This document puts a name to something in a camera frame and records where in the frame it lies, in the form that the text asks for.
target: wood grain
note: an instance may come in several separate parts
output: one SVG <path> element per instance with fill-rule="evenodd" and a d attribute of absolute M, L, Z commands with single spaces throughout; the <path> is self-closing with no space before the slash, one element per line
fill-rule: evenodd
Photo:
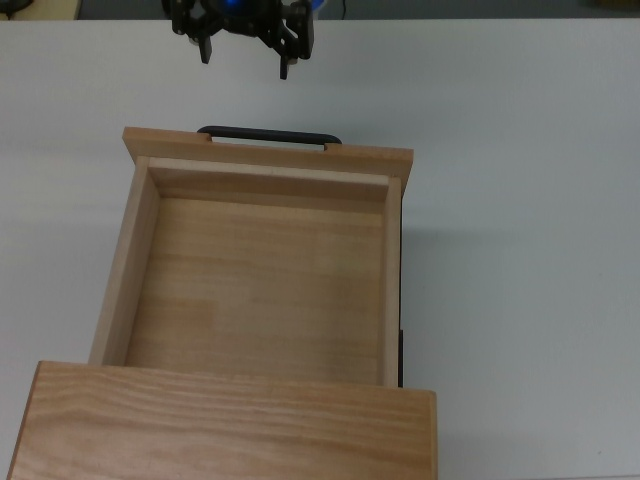
<path fill-rule="evenodd" d="M 100 319 L 89 355 L 93 365 L 122 365 L 153 240 L 160 195 L 149 176 L 148 158 L 138 159 Z"/>
<path fill-rule="evenodd" d="M 389 179 L 384 209 L 381 280 L 381 322 L 379 384 L 398 386 L 398 342 L 400 329 L 400 242 L 402 186 L 399 178 Z"/>
<path fill-rule="evenodd" d="M 126 365 L 376 384 L 380 214 L 163 198 Z"/>
<path fill-rule="evenodd" d="M 151 158 L 162 197 L 382 212 L 389 177 L 264 165 Z"/>
<path fill-rule="evenodd" d="M 9 480 L 430 480 L 431 392 L 42 363 Z"/>
<path fill-rule="evenodd" d="M 327 145 L 325 151 L 257 147 L 212 142 L 202 133 L 127 127 L 123 139 L 134 162 L 138 157 L 180 158 L 245 165 L 293 167 L 395 176 L 406 187 L 413 151 L 401 148 Z"/>

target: wooden drawer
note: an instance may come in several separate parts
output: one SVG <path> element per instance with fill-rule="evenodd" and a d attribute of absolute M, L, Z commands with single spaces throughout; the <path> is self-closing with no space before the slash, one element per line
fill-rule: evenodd
<path fill-rule="evenodd" d="M 402 149 L 127 128 L 90 364 L 397 386 Z"/>
<path fill-rule="evenodd" d="M 8 480 L 435 480 L 435 395 L 388 388 L 411 152 L 124 139 L 90 365 L 40 363 Z"/>
<path fill-rule="evenodd" d="M 9 480 L 431 480 L 431 392 L 42 362 Z"/>

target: white table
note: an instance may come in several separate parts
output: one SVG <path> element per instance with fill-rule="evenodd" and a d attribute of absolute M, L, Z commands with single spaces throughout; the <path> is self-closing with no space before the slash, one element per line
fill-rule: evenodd
<path fill-rule="evenodd" d="M 131 161 L 125 125 L 415 149 L 405 382 L 439 395 L 443 480 L 640 474 L 636 20 L 319 22 L 278 79 L 168 22 L 0 28 L 0 471 L 39 359 L 87 359 Z"/>

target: light wooden board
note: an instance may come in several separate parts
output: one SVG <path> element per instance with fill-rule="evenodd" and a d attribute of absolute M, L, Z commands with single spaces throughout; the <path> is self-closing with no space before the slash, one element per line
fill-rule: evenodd
<path fill-rule="evenodd" d="M 24 10 L 16 12 L 11 21 L 15 20 L 75 20 L 78 18 L 80 0 L 34 0 Z M 7 16 L 0 14 L 0 21 Z"/>
<path fill-rule="evenodd" d="M 396 176 L 406 187 L 413 151 L 401 148 L 328 144 L 325 151 L 212 142 L 203 133 L 127 127 L 123 139 L 134 161 L 140 156 L 246 165 L 294 167 Z"/>
<path fill-rule="evenodd" d="M 43 362 L 9 480 L 430 480 L 431 392 Z"/>
<path fill-rule="evenodd" d="M 160 204 L 160 195 L 147 170 L 148 163 L 148 158 L 138 160 L 131 182 L 89 356 L 89 363 L 94 365 L 121 365 L 127 354 Z"/>
<path fill-rule="evenodd" d="M 389 177 L 290 167 L 151 158 L 163 197 L 382 212 Z"/>
<path fill-rule="evenodd" d="M 380 276 L 379 384 L 398 386 L 398 346 L 400 329 L 400 247 L 402 191 L 400 179 L 389 179 L 384 208 L 383 255 Z"/>
<path fill-rule="evenodd" d="M 376 384 L 381 248 L 380 214 L 163 198 L 126 365 Z"/>

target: drawer handle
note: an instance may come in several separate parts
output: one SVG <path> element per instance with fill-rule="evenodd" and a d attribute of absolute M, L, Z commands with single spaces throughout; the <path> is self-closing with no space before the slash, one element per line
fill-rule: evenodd
<path fill-rule="evenodd" d="M 304 143 L 307 145 L 325 145 L 342 142 L 338 137 L 324 133 L 288 132 L 285 130 L 262 130 L 239 127 L 202 127 L 198 133 L 208 133 L 212 137 L 240 138 L 243 140 L 261 140 L 266 142 Z"/>

